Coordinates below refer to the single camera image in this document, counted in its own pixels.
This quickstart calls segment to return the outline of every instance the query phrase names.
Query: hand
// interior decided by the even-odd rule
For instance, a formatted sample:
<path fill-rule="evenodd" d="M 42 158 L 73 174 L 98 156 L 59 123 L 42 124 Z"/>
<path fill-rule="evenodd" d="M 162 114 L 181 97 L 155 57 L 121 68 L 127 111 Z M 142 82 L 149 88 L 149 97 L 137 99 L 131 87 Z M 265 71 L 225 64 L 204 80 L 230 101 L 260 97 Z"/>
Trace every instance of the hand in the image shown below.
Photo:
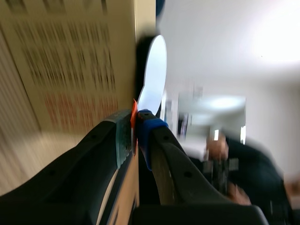
<path fill-rule="evenodd" d="M 228 198 L 239 205 L 251 205 L 251 201 L 245 191 L 232 183 L 229 183 L 228 186 Z"/>
<path fill-rule="evenodd" d="M 228 145 L 226 143 L 225 136 L 222 134 L 219 135 L 219 139 L 217 141 L 208 139 L 206 141 L 206 150 L 209 152 L 209 159 L 228 159 Z"/>

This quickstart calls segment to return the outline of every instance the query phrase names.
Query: person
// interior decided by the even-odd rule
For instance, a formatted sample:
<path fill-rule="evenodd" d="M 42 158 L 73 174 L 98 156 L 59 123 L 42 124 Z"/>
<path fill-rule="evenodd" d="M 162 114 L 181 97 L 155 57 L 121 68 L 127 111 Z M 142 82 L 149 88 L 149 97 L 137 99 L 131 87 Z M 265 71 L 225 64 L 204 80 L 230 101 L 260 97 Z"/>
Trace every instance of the person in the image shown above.
<path fill-rule="evenodd" d="M 206 148 L 209 159 L 239 160 L 239 169 L 228 175 L 230 200 L 260 207 L 270 225 L 295 224 L 291 198 L 300 196 L 300 177 L 284 180 L 266 154 L 224 135 L 208 140 Z"/>

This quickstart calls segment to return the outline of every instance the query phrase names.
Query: dark clothing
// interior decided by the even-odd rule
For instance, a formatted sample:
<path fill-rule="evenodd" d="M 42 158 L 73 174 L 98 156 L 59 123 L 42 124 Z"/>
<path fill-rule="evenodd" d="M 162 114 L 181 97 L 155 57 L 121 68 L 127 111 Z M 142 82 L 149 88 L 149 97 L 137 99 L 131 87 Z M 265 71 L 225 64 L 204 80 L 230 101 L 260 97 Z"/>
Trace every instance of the dark clothing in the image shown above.
<path fill-rule="evenodd" d="M 239 159 L 239 169 L 229 172 L 229 181 L 244 189 L 253 205 L 261 208 L 270 225 L 293 224 L 293 211 L 283 178 L 261 151 L 227 138 L 228 157 Z M 201 163 L 196 165 L 201 170 Z"/>

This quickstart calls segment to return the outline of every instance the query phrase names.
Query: ceiling light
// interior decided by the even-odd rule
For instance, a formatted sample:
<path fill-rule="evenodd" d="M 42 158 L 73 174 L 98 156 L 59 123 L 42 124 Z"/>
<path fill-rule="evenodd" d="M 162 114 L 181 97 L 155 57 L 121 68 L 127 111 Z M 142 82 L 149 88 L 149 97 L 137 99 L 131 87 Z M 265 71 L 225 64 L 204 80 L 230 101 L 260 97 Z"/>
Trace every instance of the ceiling light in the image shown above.
<path fill-rule="evenodd" d="M 222 97 L 212 100 L 210 106 L 215 109 L 231 109 L 241 105 L 240 99 L 233 97 Z"/>

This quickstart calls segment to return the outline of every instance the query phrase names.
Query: orange tab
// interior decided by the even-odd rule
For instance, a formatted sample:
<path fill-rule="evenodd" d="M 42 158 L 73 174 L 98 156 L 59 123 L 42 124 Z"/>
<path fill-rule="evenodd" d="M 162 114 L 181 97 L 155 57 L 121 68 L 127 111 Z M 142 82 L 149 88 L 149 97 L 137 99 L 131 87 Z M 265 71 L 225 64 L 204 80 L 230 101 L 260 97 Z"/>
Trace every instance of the orange tab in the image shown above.
<path fill-rule="evenodd" d="M 132 112 L 131 112 L 131 148 L 132 153 L 135 156 L 137 151 L 137 138 L 135 135 L 135 121 L 137 116 L 137 102 L 134 100 L 133 106 L 132 106 Z"/>

